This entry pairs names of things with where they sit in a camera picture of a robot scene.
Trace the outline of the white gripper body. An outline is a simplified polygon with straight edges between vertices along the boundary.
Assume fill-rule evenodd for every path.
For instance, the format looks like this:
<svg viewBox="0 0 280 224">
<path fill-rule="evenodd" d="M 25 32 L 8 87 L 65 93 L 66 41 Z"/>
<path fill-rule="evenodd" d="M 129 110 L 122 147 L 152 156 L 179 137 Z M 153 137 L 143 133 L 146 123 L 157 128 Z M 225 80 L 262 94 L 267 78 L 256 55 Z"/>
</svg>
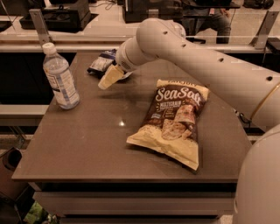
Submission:
<svg viewBox="0 0 280 224">
<path fill-rule="evenodd" d="M 123 42 L 115 55 L 116 64 L 124 72 L 137 70 L 141 65 L 156 59 L 155 56 L 144 52 L 140 48 L 136 37 L 129 38 Z"/>
</svg>

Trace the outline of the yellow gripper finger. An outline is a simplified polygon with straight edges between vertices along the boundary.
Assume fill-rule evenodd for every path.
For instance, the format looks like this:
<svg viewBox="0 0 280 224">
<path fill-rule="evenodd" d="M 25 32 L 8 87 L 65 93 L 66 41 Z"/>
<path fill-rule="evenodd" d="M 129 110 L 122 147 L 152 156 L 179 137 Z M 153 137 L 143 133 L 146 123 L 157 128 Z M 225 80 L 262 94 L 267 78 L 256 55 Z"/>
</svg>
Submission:
<svg viewBox="0 0 280 224">
<path fill-rule="evenodd" d="M 109 88 L 124 76 L 124 71 L 118 65 L 108 67 L 106 73 L 102 76 L 98 87 L 102 90 Z"/>
</svg>

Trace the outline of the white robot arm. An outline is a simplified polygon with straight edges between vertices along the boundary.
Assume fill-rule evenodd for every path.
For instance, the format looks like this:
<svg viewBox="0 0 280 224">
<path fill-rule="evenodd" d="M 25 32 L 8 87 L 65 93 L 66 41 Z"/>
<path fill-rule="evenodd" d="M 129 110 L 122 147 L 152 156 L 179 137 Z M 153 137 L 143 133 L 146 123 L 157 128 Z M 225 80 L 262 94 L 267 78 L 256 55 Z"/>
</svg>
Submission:
<svg viewBox="0 0 280 224">
<path fill-rule="evenodd" d="M 183 27 L 145 19 L 126 40 L 99 83 L 108 88 L 153 60 L 174 63 L 264 130 L 248 151 L 238 178 L 234 224 L 280 224 L 280 75 L 185 39 Z"/>
</svg>

